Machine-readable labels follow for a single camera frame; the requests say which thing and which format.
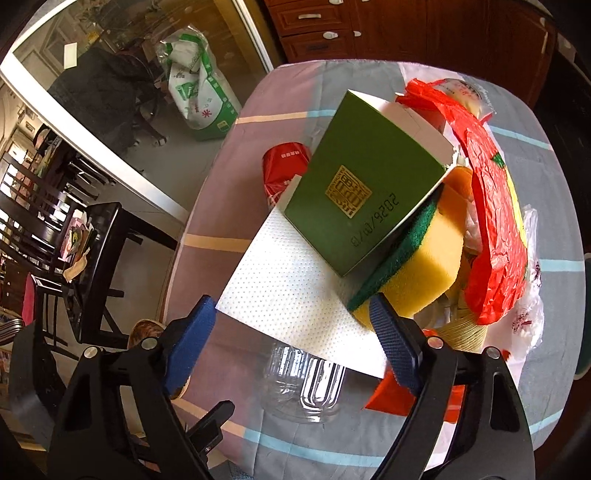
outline pink cushion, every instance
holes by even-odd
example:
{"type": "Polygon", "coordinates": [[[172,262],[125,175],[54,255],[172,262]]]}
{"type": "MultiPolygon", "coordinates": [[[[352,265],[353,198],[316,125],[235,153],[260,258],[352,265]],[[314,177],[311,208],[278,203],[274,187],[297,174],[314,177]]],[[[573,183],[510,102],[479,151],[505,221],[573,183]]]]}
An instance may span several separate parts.
{"type": "Polygon", "coordinates": [[[35,319],[35,284],[33,277],[29,273],[25,283],[25,300],[22,302],[22,321],[25,325],[30,325],[35,319]]]}

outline gold stamp logo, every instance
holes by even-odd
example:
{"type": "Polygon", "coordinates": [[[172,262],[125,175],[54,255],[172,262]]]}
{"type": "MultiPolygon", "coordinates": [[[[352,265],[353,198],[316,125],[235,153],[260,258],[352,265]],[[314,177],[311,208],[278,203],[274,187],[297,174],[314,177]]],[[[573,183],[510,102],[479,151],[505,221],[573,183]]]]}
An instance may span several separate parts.
{"type": "Polygon", "coordinates": [[[371,195],[371,190],[341,165],[325,193],[347,217],[353,218],[371,195]]]}

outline blue gripper pad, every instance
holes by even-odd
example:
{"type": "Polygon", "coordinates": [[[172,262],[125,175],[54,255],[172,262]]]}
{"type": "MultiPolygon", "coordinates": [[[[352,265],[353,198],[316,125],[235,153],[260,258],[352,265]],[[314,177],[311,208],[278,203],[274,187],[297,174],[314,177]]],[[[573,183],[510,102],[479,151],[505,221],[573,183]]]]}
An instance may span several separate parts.
{"type": "Polygon", "coordinates": [[[412,339],[404,335],[401,323],[405,320],[398,317],[383,294],[371,297],[369,320],[392,366],[396,381],[418,397],[422,387],[418,375],[421,354],[417,346],[413,347],[412,339]]]}
{"type": "Polygon", "coordinates": [[[216,310],[212,298],[204,296],[189,313],[187,319],[189,325],[168,355],[164,376],[164,390],[168,395],[172,395],[185,385],[213,330],[216,323],[216,310]]]}

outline table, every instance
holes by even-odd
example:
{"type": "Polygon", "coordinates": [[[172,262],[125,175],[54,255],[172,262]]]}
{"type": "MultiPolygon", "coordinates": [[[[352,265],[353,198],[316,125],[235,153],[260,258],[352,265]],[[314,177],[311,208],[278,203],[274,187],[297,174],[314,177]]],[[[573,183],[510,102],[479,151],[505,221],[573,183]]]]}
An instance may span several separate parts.
{"type": "MultiPolygon", "coordinates": [[[[312,61],[271,72],[228,133],[197,198],[174,264],[165,320],[184,317],[202,294],[221,295],[269,212],[262,185],[267,149],[296,141],[314,150],[346,89],[391,99],[414,76],[429,81],[457,74],[368,60],[312,61]]],[[[489,127],[520,203],[539,211],[545,328],[519,382],[535,448],[560,417],[573,379],[585,303],[583,248],[569,188],[534,114],[507,90],[463,77],[485,90],[496,110],[489,127]]],[[[176,401],[179,416],[192,424],[218,401],[234,401],[219,449],[257,480],[370,478],[404,421],[363,410],[378,379],[348,371],[341,412],[331,423],[281,420],[259,404],[270,345],[265,335],[218,314],[189,389],[176,401]]]]}

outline clear plastic bottle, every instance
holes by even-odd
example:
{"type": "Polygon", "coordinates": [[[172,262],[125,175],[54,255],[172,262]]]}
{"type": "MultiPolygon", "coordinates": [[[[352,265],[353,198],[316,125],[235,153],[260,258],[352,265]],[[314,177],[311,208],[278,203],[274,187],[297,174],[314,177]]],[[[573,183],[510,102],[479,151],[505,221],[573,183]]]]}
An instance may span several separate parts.
{"type": "Polygon", "coordinates": [[[264,372],[265,411],[299,423],[324,423],[338,413],[345,367],[281,342],[264,372]]]}

